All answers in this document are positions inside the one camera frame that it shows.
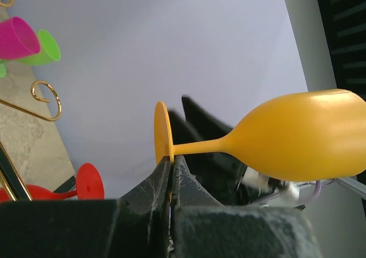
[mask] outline white wall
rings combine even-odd
[[[62,59],[34,71],[61,97],[74,166],[91,161],[124,185],[154,168],[158,100],[181,110],[190,94],[235,125],[307,91],[284,0],[16,0],[9,14],[59,42]]]

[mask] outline green cup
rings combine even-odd
[[[49,62],[59,61],[61,59],[61,52],[52,35],[46,30],[41,29],[37,32],[37,37],[41,44],[41,51],[38,54],[17,59],[17,62],[27,65],[45,65]]]

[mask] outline pink cup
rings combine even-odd
[[[40,51],[37,35],[23,19],[12,17],[0,22],[0,59],[19,59]]]

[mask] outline gray wall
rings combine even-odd
[[[93,162],[118,197],[154,168],[156,101],[181,111],[190,94],[234,125],[272,97],[335,87],[316,0],[285,1],[16,0],[9,14],[58,40],[61,61],[35,74],[61,96],[74,166]],[[364,257],[358,197],[332,185],[305,213],[325,257]]]

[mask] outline plastic cup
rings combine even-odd
[[[19,59],[41,51],[37,35],[20,17],[0,22],[0,59]]]
[[[36,55],[17,59],[17,61],[27,65],[45,65],[49,62],[59,61],[61,59],[61,53],[52,35],[48,31],[41,29],[37,32],[37,37],[41,44],[41,52]]]

